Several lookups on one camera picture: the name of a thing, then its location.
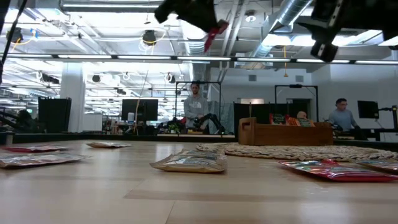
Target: man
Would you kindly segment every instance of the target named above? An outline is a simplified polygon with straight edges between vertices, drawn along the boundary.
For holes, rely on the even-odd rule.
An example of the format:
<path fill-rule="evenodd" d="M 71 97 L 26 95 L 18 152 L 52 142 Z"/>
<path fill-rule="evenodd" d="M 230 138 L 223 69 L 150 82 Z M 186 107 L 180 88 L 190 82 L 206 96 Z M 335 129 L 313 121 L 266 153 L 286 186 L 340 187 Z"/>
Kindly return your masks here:
<path fill-rule="evenodd" d="M 209 113 L 207 99 L 200 95 L 200 85 L 199 83 L 191 84 L 192 96 L 189 96 L 184 101 L 184 113 L 187 118 L 187 123 L 185 126 L 187 128 L 194 128 L 194 120 L 195 118 L 202 118 Z M 206 120 L 200 126 L 200 129 L 205 130 L 207 127 L 208 121 Z"/>
<path fill-rule="evenodd" d="M 336 100 L 337 109 L 330 113 L 329 122 L 332 124 L 337 124 L 343 131 L 350 131 L 351 125 L 358 129 L 359 126 L 356 124 L 353 114 L 350 110 L 347 110 L 347 100 L 340 98 Z"/>

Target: white column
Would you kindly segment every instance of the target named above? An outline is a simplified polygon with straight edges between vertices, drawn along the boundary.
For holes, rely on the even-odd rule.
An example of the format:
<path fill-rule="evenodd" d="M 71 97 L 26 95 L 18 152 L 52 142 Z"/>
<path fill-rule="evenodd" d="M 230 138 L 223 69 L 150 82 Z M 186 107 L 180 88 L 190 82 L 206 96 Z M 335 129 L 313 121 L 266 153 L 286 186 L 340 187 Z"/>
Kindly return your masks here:
<path fill-rule="evenodd" d="M 60 97 L 72 99 L 69 132 L 80 133 L 83 131 L 85 94 L 86 74 L 84 73 L 83 63 L 63 63 Z"/>

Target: black frame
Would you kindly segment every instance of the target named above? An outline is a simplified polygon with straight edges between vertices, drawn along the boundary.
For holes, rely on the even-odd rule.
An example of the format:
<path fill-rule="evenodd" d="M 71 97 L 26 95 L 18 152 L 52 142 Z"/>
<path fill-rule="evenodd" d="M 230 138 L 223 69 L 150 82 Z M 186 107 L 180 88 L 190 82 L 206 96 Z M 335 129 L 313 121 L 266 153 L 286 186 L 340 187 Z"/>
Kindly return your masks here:
<path fill-rule="evenodd" d="M 319 122 L 319 103 L 318 103 L 318 86 L 315 85 L 275 85 L 274 87 L 274 94 L 275 94 L 275 113 L 277 111 L 277 89 L 278 87 L 289 87 L 289 88 L 303 88 L 303 87 L 311 87 L 315 89 L 315 101 L 316 101 L 316 108 L 317 108 L 317 122 Z"/>
<path fill-rule="evenodd" d="M 219 105 L 218 105 L 218 119 L 221 122 L 221 82 L 202 82 L 202 81 L 192 81 L 192 82 L 175 82 L 175 108 L 174 108 L 174 117 L 177 117 L 177 92 L 178 92 L 178 84 L 179 83 L 198 83 L 198 84 L 218 84 L 220 87 L 220 91 L 218 92 Z"/>

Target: ceiling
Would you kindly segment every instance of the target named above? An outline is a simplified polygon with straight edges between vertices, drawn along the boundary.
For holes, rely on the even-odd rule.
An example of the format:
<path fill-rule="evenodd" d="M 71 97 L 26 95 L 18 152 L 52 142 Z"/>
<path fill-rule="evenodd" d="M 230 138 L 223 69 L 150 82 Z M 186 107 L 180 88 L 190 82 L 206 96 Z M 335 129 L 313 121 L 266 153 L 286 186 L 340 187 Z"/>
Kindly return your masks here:
<path fill-rule="evenodd" d="M 183 29 L 183 24 L 171 14 L 169 19 L 163 24 L 159 24 L 154 18 L 153 7 L 150 9 L 135 9 L 134 12 L 114 12 L 112 9 L 98 9 L 92 7 L 73 8 L 72 11 L 63 11 L 54 9 L 53 3 L 46 0 L 38 0 L 36 2 L 44 3 L 36 7 L 28 8 L 19 18 L 18 27 L 22 28 L 24 40 L 22 45 L 12 45 L 10 52 L 19 54 L 112 54 L 112 55 L 187 55 L 187 43 L 201 42 L 203 40 L 189 40 L 187 37 L 200 35 L 201 31 L 194 27 L 190 28 L 190 32 Z M 112 0 L 65 0 L 66 3 L 79 4 L 105 4 L 107 2 L 117 3 L 126 1 Z M 133 1 L 139 4 L 147 4 L 147 6 L 159 3 L 159 1 Z M 215 0 L 215 11 L 218 19 L 227 19 L 231 17 L 231 9 L 234 0 Z M 248 1 L 246 10 L 241 12 L 243 8 L 242 1 L 237 6 L 237 13 L 234 15 L 234 24 L 231 33 L 227 39 L 228 46 L 231 45 L 231 55 L 236 53 L 250 55 L 256 47 L 262 42 L 261 27 L 264 19 L 279 10 L 281 1 Z M 240 16 L 249 10 L 254 11 L 256 20 L 247 22 L 246 16 Z M 312 7 L 308 7 L 300 19 L 308 18 L 311 14 Z M 6 16 L 2 34 L 0 36 L 0 49 L 5 48 L 6 32 L 11 28 L 17 14 L 17 9 L 11 8 Z M 142 35 L 145 30 L 155 30 L 157 37 L 156 44 L 152 47 L 147 46 L 142 41 Z M 232 39 L 233 32 L 236 30 L 237 37 Z M 348 35 L 360 35 L 366 30 L 343 30 L 345 37 Z M 224 34 L 218 35 L 213 42 L 207 55 L 222 56 L 224 44 Z M 309 35 L 304 28 L 296 25 L 293 32 L 286 34 L 289 38 L 296 35 Z M 380 47 L 378 44 L 382 42 L 381 35 L 374 35 L 360 45 L 355 44 L 348 47 L 341 47 L 337 59 L 383 59 L 391 52 L 388 47 Z M 285 48 L 275 46 L 270 51 L 273 57 L 287 58 L 312 58 L 310 56 L 309 46 L 288 45 Z M 312 70 L 317 69 L 319 65 L 311 64 L 289 64 L 287 70 L 294 75 L 306 75 Z M 204 64 L 204 67 L 210 72 L 205 76 L 205 80 L 216 81 L 218 78 L 219 63 Z M 53 96 L 59 95 L 59 85 L 43 83 L 38 79 L 40 73 L 44 73 L 54 77 L 62 82 L 63 62 L 38 61 L 38 60 L 22 60 L 8 59 L 4 67 L 3 83 L 18 86 L 52 86 L 52 88 L 8 88 L 3 89 L 4 97 L 24 96 Z M 87 99 L 100 100 L 101 96 L 115 97 L 120 96 L 116 90 L 99 90 L 96 88 L 119 86 L 130 88 L 175 88 L 175 84 L 165 81 L 166 74 L 172 74 L 177 80 L 192 80 L 192 65 L 190 63 L 125 63 L 125 62 L 85 62 L 85 68 L 88 75 L 86 92 Z M 283 79 L 283 63 L 274 63 L 266 67 L 266 71 L 271 79 L 257 79 L 256 83 L 248 83 L 247 75 L 261 72 L 248 72 L 247 70 L 234 68 L 233 65 L 228 67 L 223 85 L 239 85 L 243 81 L 248 85 L 274 85 L 280 83 Z M 102 82 L 93 82 L 92 76 L 99 75 Z M 174 96 L 174 91 L 140 91 L 128 90 L 125 96 L 141 97 L 164 97 Z M 182 92 L 182 97 L 188 95 L 187 91 Z M 99 108 L 93 106 L 94 103 L 88 103 L 88 109 Z M 113 104 L 105 104 L 105 107 L 111 108 L 118 106 Z"/>

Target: woven mat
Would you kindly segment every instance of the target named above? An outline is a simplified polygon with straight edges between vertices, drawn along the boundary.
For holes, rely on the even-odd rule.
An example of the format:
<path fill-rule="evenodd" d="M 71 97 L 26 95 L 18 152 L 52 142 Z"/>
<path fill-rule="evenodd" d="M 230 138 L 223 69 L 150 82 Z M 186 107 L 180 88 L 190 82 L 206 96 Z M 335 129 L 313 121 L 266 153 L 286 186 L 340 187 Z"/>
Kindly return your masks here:
<path fill-rule="evenodd" d="M 398 159 L 398 153 L 356 146 L 245 146 L 238 143 L 197 145 L 200 151 L 223 150 L 232 156 L 263 159 L 322 160 L 339 162 L 369 159 Z"/>

